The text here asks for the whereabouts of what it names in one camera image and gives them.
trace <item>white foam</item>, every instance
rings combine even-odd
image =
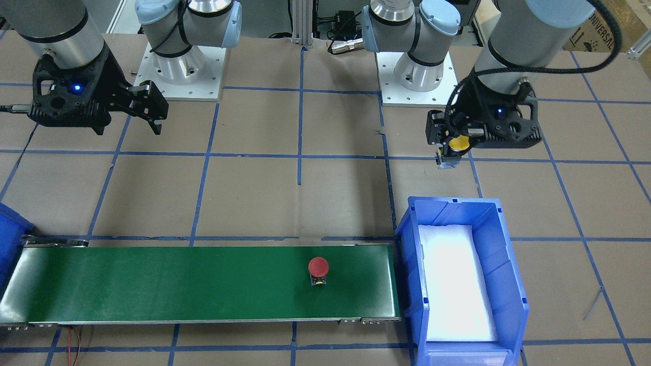
[[[427,341],[497,340],[471,226],[419,225],[430,302]]]

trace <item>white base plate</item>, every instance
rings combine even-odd
[[[151,57],[149,52],[150,49],[151,46],[147,44],[143,60],[140,62],[140,68],[138,68],[138,75],[135,78],[136,85],[145,80],[151,80],[156,83],[166,100],[219,101],[224,65],[226,63],[225,48],[199,46],[204,57],[206,57],[208,69],[204,71],[205,74],[197,82],[181,85],[167,83],[158,76],[153,65],[154,58]]]
[[[378,52],[378,77],[382,89],[382,104],[393,107],[444,107],[456,86],[456,75],[450,53],[443,61],[443,79],[430,92],[415,92],[403,87],[393,75],[393,68],[403,52]]]

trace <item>blue bin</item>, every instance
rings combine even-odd
[[[471,225],[493,311],[497,342],[427,342],[429,298],[418,225]],[[498,199],[410,197],[397,228],[406,269],[416,366],[515,366],[524,338],[529,303]]]
[[[32,229],[34,225],[0,203],[0,292],[14,264],[20,236]]]

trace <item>red button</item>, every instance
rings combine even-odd
[[[314,257],[310,260],[307,269],[310,271],[311,275],[316,278],[321,278],[327,275],[327,272],[330,270],[330,265],[324,258]]]

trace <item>green conveyor belt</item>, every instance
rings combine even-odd
[[[310,286],[313,257],[330,264]],[[391,246],[34,247],[0,323],[335,320],[400,316]]]

